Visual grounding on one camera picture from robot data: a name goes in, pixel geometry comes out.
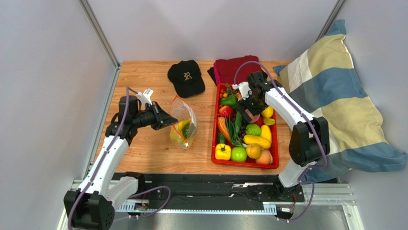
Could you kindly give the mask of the pink peach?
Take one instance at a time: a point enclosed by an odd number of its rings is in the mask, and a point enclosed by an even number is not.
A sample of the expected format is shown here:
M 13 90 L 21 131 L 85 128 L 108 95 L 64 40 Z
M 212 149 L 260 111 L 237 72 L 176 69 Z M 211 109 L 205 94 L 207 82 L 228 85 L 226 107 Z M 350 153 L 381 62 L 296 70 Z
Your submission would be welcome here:
M 255 115 L 255 116 L 253 116 L 252 119 L 251 119 L 251 121 L 250 121 L 250 123 L 255 123 L 255 122 L 257 122 L 259 118 L 260 118 L 260 115 Z

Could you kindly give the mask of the yellow banana bunch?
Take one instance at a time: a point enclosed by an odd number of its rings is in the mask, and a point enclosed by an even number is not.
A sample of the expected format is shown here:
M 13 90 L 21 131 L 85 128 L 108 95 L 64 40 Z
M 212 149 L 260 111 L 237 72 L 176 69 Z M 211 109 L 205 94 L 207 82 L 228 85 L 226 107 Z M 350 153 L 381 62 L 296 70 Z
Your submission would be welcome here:
M 189 144 L 188 144 L 188 138 L 184 139 L 182 134 L 181 134 L 181 129 L 186 125 L 189 124 L 191 122 L 191 119 L 186 119 L 186 120 L 182 120 L 177 124 L 174 124 L 171 126 L 171 130 L 170 130 L 170 140 L 172 141 L 173 144 L 187 149 L 189 148 Z

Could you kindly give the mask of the clear orange zip top bag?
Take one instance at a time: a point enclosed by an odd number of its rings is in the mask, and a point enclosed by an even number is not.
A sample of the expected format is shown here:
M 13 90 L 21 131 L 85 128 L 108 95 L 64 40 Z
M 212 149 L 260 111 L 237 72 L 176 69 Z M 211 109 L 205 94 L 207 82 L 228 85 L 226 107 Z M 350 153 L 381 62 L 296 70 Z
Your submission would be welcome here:
M 178 120 L 178 123 L 170 126 L 171 142 L 182 150 L 189 149 L 198 130 L 193 109 L 181 97 L 175 96 L 170 106 L 170 115 Z

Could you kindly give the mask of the yellow mango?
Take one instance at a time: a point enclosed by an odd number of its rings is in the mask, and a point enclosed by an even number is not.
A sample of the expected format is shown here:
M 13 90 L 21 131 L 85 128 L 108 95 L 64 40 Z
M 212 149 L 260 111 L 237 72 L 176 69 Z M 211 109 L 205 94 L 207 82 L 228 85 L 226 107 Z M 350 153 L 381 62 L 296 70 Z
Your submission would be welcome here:
M 273 113 L 274 113 L 274 109 L 268 106 L 261 112 L 261 116 L 264 118 L 271 118 L 273 116 Z

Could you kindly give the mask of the dark green avocado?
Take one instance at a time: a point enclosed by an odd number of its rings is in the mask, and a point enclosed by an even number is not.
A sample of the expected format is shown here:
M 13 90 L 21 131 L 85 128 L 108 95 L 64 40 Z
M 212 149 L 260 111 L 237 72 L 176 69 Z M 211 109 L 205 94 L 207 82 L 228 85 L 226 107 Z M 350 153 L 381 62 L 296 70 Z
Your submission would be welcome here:
M 194 132 L 195 132 L 195 125 L 193 123 L 186 124 L 181 129 L 181 134 L 184 139 L 190 138 Z

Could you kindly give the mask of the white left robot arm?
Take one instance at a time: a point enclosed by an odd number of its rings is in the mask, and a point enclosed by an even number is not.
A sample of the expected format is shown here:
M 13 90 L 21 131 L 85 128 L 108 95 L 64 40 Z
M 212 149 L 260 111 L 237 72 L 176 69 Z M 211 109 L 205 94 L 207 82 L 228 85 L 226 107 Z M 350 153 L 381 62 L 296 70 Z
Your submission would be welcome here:
M 123 96 L 105 132 L 100 154 L 86 178 L 75 191 L 67 191 L 64 205 L 68 229 L 108 230 L 116 210 L 133 195 L 144 193 L 144 176 L 129 172 L 110 187 L 122 156 L 130 147 L 138 129 L 150 126 L 159 130 L 178 123 L 157 102 L 146 96 Z

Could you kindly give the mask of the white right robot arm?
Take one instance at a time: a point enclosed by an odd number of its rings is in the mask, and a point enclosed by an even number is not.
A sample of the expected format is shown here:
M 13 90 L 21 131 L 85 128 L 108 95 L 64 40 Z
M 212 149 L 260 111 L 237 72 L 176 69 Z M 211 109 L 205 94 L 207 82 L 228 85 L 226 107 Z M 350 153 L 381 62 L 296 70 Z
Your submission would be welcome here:
M 273 183 L 272 190 L 277 200 L 290 198 L 295 189 L 303 184 L 304 175 L 318 167 L 319 160 L 323 160 L 323 167 L 327 165 L 330 152 L 327 120 L 307 112 L 278 81 L 265 79 L 262 72 L 250 74 L 246 81 L 234 83 L 232 88 L 242 96 L 236 108 L 246 121 L 251 121 L 253 116 L 270 106 L 290 127 L 291 159 Z

